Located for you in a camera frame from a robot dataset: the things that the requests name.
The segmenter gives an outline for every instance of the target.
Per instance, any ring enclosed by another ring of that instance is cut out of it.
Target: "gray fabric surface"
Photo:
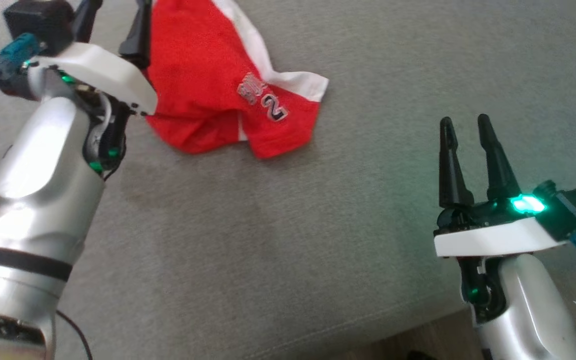
[[[131,121],[60,306],[96,358],[306,358],[460,309],[457,263],[435,258],[432,237],[443,116],[476,198],[481,112],[522,189],[576,187],[576,0],[240,6],[275,69],[331,80],[313,141],[269,161],[245,144],[190,156]],[[116,50],[134,9],[106,0],[93,41]],[[0,94],[0,157],[34,107]],[[576,280],[572,247],[544,260]],[[57,331],[57,358],[83,359]]]

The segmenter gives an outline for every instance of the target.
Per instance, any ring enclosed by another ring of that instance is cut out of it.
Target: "white sleeve trim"
[[[277,72],[273,69],[264,39],[234,0],[211,0],[237,30],[248,57],[264,82],[286,89],[309,101],[322,101],[329,80],[308,71]]]
[[[248,141],[246,132],[244,132],[244,124],[242,119],[242,112],[237,112],[237,123],[238,123],[238,137],[240,142]]]

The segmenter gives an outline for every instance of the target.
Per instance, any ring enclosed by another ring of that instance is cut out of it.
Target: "cloth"
[[[148,123],[171,146],[195,154],[247,140],[269,158],[310,141],[328,79],[274,71],[232,0],[159,0],[151,57],[158,107]]]

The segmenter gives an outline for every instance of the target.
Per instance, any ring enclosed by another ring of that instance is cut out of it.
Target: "green led light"
[[[538,198],[532,196],[531,194],[521,194],[517,197],[511,198],[510,203],[517,212],[520,213],[541,213],[546,210],[546,205],[544,205]]]
[[[480,291],[477,287],[474,287],[468,292],[468,302],[471,304],[482,305],[487,303],[488,296],[485,291]]]
[[[94,162],[90,162],[89,166],[96,171],[97,173],[101,173],[102,171],[104,171],[104,168],[101,166],[101,164],[99,163],[99,161],[94,161]]]
[[[77,80],[75,80],[75,78],[73,76],[69,76],[69,75],[61,76],[61,79],[66,84],[75,84],[77,82]]]

